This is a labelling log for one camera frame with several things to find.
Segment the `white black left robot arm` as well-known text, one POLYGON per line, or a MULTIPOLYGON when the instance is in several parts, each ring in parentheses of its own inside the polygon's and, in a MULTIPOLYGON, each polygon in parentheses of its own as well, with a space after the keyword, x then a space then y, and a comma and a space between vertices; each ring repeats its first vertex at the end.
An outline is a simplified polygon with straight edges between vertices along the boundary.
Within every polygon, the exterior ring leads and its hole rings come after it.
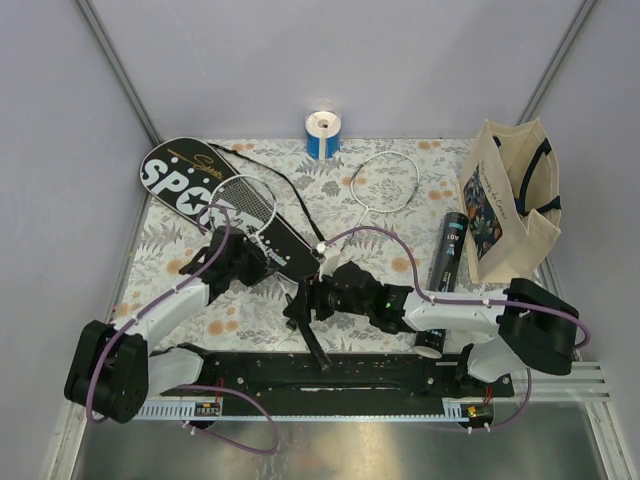
POLYGON ((131 421, 145 401, 184 384, 196 395, 216 386, 217 372, 195 352, 156 352, 179 324, 225 293, 235 281, 253 286, 268 274, 261 247, 239 229, 219 227, 179 271, 177 282, 147 306, 112 323, 89 322, 81 331, 63 389, 89 420, 131 421))

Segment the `white strung badminton racket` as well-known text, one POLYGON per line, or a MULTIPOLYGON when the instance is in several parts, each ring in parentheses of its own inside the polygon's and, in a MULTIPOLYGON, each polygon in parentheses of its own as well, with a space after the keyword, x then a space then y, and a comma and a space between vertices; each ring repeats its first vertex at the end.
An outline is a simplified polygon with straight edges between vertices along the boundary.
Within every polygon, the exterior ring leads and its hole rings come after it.
MULTIPOLYGON (((231 219, 232 226, 241 230, 249 240, 262 249, 271 267, 273 258, 268 253, 270 241, 264 239, 263 233, 273 223, 278 204, 276 195, 269 185, 256 176, 236 175, 223 180, 213 190, 209 205, 222 209, 231 219)), ((326 372, 332 367, 332 362, 310 324, 294 325, 302 335, 319 370, 326 372)))

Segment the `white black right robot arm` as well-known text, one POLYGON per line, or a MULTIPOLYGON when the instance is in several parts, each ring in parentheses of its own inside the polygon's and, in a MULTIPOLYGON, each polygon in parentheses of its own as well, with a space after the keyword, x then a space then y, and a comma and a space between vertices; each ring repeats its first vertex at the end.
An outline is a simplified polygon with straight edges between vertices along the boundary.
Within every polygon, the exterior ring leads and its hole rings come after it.
POLYGON ((529 368, 566 376, 572 370, 579 314, 536 283, 516 278, 503 290, 478 295, 419 292, 409 286, 383 284, 353 262, 333 274, 301 281, 283 314, 298 326, 334 313, 364 316, 388 334, 458 330, 482 333, 489 341, 472 345, 455 383, 475 396, 490 382, 529 368))

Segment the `black shuttlecock tube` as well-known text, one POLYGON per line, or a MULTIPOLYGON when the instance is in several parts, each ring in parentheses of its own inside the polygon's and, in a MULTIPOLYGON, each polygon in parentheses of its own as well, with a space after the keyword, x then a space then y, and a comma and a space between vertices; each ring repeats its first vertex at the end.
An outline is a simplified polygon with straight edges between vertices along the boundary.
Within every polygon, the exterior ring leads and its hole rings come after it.
MULTIPOLYGON (((432 262, 427 289, 436 292, 452 292, 464 247, 469 218, 459 212, 444 216, 440 240, 432 262)), ((446 331, 431 329, 418 332, 413 351, 429 359, 440 359, 446 340, 446 331)))

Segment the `black sport racket cover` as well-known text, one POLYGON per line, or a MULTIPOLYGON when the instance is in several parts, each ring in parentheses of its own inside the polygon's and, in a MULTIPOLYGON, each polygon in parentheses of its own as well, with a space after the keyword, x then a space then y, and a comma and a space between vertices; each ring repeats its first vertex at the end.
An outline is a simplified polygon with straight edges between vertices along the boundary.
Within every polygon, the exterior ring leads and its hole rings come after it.
POLYGON ((142 160, 140 180, 157 200, 204 230, 229 220, 290 280, 320 267, 311 245, 277 212, 275 189, 241 173, 201 140, 178 137, 155 147, 142 160))

